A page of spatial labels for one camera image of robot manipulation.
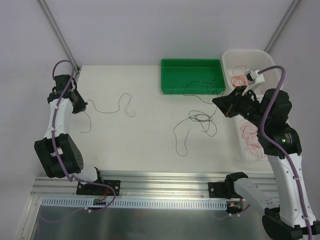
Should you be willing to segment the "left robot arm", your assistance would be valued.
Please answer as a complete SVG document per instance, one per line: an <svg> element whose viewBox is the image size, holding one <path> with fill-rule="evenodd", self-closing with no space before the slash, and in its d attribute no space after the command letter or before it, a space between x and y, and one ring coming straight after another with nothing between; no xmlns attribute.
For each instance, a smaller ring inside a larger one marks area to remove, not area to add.
<svg viewBox="0 0 320 240"><path fill-rule="evenodd" d="M43 139L34 143L35 152L49 178L67 178L87 184L95 195L105 189L105 182L96 167L85 166L83 156L70 135L72 114L84 112L87 103L73 86L70 75L53 78L55 86L47 98L50 117Z"/></svg>

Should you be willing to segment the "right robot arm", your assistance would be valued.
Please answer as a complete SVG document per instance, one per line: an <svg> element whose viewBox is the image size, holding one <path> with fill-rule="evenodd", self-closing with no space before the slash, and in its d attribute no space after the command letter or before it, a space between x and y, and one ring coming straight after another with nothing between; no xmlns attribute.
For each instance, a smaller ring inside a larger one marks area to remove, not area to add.
<svg viewBox="0 0 320 240"><path fill-rule="evenodd" d="M209 192L225 199L244 198L262 216L273 240L299 240L320 233L320 222L310 207L302 174L302 147L297 131L288 124L289 95L268 89L261 100L253 91L237 87L212 102L227 118L242 116L257 128L258 142L271 165L278 201L269 199L243 172L230 173L223 182L210 183Z"/></svg>

